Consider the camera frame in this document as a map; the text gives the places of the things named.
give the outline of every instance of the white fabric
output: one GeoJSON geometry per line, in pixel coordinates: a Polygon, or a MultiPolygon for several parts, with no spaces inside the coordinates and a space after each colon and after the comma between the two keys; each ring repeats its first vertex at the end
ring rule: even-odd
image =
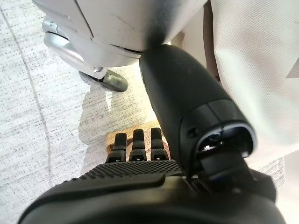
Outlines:
{"type": "Polygon", "coordinates": [[[258,134],[251,160],[298,150],[299,1],[211,0],[211,5],[221,83],[258,134]]]}

